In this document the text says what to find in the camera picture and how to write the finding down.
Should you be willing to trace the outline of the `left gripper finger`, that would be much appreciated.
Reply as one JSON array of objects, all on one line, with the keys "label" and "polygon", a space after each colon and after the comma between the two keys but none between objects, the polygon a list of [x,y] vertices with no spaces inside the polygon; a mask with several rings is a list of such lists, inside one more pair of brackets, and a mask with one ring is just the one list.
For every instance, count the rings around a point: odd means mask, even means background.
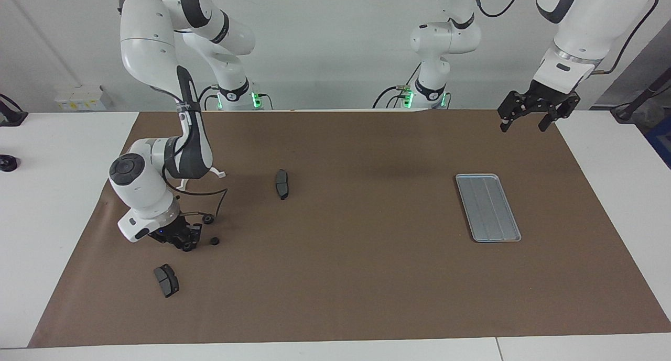
[{"label": "left gripper finger", "polygon": [[506,98],[503,99],[501,105],[497,108],[497,113],[501,118],[501,132],[507,132],[514,120],[530,113],[530,110],[527,108],[527,101],[529,101],[529,95],[526,93],[522,94],[517,91],[510,91],[506,95]]},{"label": "left gripper finger", "polygon": [[554,105],[545,100],[541,101],[540,108],[546,115],[539,122],[540,132],[545,132],[552,123],[556,122],[556,120],[568,118],[579,102],[580,96],[578,94],[571,94],[566,100],[561,101],[558,105]]}]

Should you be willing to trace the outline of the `silver metal tray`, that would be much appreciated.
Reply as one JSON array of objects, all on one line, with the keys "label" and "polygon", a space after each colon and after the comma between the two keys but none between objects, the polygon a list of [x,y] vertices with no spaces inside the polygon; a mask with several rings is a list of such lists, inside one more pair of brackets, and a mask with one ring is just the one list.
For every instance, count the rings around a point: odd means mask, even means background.
[{"label": "silver metal tray", "polygon": [[455,175],[463,210],[476,243],[519,242],[513,211],[495,174]]}]

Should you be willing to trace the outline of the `short dark grey brake pad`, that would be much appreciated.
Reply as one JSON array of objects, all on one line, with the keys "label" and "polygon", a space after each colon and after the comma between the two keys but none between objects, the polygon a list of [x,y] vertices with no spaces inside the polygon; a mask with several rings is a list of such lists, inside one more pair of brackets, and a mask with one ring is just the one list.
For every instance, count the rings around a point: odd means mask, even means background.
[{"label": "short dark grey brake pad", "polygon": [[154,268],[153,273],[165,298],[169,298],[179,291],[177,275],[175,275],[175,271],[170,265],[158,266]]}]

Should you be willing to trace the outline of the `black stand pole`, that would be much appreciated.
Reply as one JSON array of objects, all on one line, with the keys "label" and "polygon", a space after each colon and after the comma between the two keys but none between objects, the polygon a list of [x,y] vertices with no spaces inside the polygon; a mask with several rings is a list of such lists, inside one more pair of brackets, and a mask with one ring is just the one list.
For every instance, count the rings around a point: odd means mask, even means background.
[{"label": "black stand pole", "polygon": [[659,75],[647,89],[636,96],[632,101],[611,108],[611,115],[613,115],[618,123],[627,123],[633,116],[633,113],[635,113],[635,111],[637,111],[645,102],[653,97],[659,96],[659,94],[664,93],[671,88],[671,83],[669,82],[671,82],[671,67],[661,73],[661,75]]}]

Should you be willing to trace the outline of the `blue crate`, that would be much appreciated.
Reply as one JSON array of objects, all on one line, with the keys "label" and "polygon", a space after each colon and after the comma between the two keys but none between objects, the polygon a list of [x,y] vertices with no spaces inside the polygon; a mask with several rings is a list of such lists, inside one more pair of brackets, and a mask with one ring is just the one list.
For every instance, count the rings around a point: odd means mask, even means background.
[{"label": "blue crate", "polygon": [[671,169],[671,115],[645,133],[645,139]]}]

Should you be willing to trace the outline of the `brown table mat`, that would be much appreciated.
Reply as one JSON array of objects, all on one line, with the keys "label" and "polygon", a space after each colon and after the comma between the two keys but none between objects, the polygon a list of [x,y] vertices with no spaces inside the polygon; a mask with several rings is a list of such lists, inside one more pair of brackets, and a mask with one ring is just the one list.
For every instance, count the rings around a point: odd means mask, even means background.
[{"label": "brown table mat", "polygon": [[[106,184],[29,347],[671,332],[539,120],[503,133],[493,111],[206,113],[226,177],[188,187],[228,193],[199,246],[128,242]],[[457,174],[499,177],[521,241],[472,239]]]}]

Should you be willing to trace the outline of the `black table clamp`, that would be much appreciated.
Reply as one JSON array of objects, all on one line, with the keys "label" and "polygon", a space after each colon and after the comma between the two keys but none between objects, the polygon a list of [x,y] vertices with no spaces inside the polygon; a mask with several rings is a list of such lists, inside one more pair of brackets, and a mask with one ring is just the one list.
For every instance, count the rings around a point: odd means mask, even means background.
[{"label": "black table clamp", "polygon": [[4,120],[0,121],[0,127],[18,127],[29,115],[14,100],[2,93],[0,93],[0,114],[4,117]]}]

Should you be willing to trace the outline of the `white curved plastic bracket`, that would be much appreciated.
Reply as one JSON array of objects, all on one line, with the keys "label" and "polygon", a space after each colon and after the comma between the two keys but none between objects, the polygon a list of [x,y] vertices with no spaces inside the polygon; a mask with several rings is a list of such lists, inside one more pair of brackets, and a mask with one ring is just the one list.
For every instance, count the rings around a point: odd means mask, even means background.
[{"label": "white curved plastic bracket", "polygon": [[[215,166],[209,168],[208,173],[216,175],[216,177],[218,177],[218,179],[223,179],[227,176],[225,171],[220,171],[220,170],[216,169]],[[177,189],[179,189],[181,191],[187,191],[187,186],[188,186],[190,181],[191,181],[191,179],[181,179],[181,182],[177,186]]]}]

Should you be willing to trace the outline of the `white wall socket box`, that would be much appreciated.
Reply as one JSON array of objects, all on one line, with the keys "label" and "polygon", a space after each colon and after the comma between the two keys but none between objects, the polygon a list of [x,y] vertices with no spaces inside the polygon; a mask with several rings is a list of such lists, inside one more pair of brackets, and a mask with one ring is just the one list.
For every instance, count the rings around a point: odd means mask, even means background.
[{"label": "white wall socket box", "polygon": [[62,90],[53,101],[61,111],[111,111],[114,108],[110,96],[101,85]]}]

